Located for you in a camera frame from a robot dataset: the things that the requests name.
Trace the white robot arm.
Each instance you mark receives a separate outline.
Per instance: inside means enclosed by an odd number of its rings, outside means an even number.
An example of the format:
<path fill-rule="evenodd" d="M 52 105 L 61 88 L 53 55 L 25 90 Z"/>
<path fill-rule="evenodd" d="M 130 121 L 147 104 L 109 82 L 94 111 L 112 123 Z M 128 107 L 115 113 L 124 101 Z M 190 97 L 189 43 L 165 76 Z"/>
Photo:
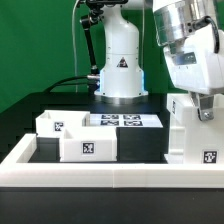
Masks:
<path fill-rule="evenodd" d="M 121 15 L 123 8 L 153 9 L 156 39 L 175 87 L 190 93 L 202 121 L 214 118 L 214 96 L 224 93 L 224 31 L 218 26 L 217 0 L 105 1 L 102 20 L 106 64 L 96 95 L 120 103 L 147 94 L 139 68 L 138 29 Z"/>

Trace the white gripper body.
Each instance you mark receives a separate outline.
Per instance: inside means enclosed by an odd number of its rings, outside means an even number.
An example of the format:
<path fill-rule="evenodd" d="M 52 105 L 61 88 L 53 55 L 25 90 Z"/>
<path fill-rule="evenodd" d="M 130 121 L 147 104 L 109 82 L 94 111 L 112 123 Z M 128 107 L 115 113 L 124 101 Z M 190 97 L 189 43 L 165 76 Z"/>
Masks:
<path fill-rule="evenodd" d="M 195 32 L 177 52 L 163 48 L 165 61 L 176 88 L 206 95 L 224 93 L 224 31 L 218 30 L 220 49 L 214 52 L 212 26 Z"/>

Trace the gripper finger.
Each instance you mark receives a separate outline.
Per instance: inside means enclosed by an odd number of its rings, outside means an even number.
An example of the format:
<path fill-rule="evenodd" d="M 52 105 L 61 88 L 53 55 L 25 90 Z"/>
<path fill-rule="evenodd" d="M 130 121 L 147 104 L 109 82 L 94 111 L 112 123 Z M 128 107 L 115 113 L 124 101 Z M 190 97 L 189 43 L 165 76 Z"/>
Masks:
<path fill-rule="evenodd" d="M 190 93 L 193 105 L 197 108 L 198 118 L 200 121 L 209 121 L 214 119 L 213 113 L 213 95 L 205 95 L 201 93 Z"/>

